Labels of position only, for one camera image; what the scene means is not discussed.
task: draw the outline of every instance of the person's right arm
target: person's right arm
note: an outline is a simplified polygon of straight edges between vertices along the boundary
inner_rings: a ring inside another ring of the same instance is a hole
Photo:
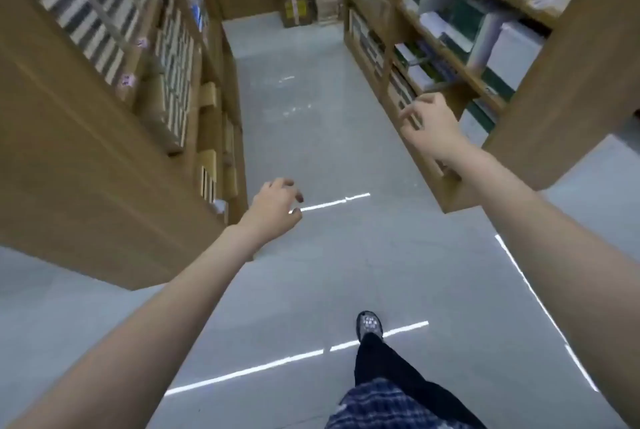
[[[408,124],[422,117],[424,129]],[[481,206],[599,390],[640,427],[640,264],[471,144],[442,94],[401,112],[402,132],[475,188]]]

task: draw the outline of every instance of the shoe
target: shoe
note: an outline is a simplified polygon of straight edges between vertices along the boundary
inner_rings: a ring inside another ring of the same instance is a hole
[[[367,333],[373,333],[382,339],[382,323],[380,318],[373,311],[363,311],[356,318],[356,334],[358,335],[358,341],[362,341],[362,338]]]

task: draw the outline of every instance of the gray floor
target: gray floor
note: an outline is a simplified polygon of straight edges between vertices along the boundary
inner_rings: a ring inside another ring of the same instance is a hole
[[[250,196],[290,176],[307,207],[344,202],[305,212],[244,267],[172,387],[236,377],[165,397],[150,427],[324,427],[353,384],[356,353],[330,348],[354,340],[362,309],[387,330],[428,321],[388,343],[489,427],[622,427],[483,212],[440,213],[341,27],[285,30],[265,15],[226,28]],[[608,137],[547,195],[640,259],[637,126],[621,137]],[[127,292],[0,250],[0,424],[156,290]]]

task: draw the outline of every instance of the aisle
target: aisle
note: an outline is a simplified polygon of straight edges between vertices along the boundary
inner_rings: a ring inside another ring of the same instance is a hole
[[[428,321],[388,343],[488,426],[617,424],[484,214],[440,212],[341,26],[284,30],[277,15],[227,25],[250,198],[289,176],[304,207],[323,207],[245,266],[173,386],[303,359],[171,396],[152,426],[189,412],[188,427],[324,427],[356,354],[331,348],[354,340],[363,309],[387,330]]]

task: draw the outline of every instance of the leg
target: leg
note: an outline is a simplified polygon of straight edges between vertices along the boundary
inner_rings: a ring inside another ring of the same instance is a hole
[[[377,332],[366,329],[359,321],[358,326],[360,347],[356,356],[356,385],[378,377],[386,378],[437,417],[484,429],[484,424],[455,395],[438,384],[425,380],[418,370],[382,340],[381,324]]]

